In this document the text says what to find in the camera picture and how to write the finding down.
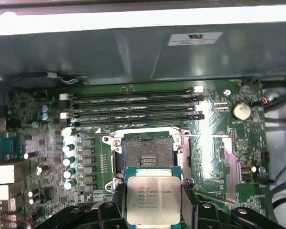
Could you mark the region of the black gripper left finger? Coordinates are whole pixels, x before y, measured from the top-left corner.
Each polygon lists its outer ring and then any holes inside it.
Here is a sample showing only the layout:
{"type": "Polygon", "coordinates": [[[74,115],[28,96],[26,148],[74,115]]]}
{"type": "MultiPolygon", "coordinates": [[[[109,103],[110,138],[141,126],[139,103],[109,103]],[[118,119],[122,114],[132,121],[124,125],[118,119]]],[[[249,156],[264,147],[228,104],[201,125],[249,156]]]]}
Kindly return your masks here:
{"type": "Polygon", "coordinates": [[[127,229],[125,219],[126,185],[117,186],[111,201],[97,209],[71,206],[38,225],[38,229],[127,229]]]}

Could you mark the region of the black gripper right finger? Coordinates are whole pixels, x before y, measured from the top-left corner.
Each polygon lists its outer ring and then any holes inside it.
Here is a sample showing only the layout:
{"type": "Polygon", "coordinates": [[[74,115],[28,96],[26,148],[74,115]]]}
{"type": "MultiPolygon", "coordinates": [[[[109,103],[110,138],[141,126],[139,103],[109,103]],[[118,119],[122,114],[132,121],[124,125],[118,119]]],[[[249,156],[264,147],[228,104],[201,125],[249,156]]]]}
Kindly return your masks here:
{"type": "Polygon", "coordinates": [[[213,203],[200,201],[189,187],[181,189],[181,215],[189,229],[284,229],[247,207],[227,214],[213,203]]]}

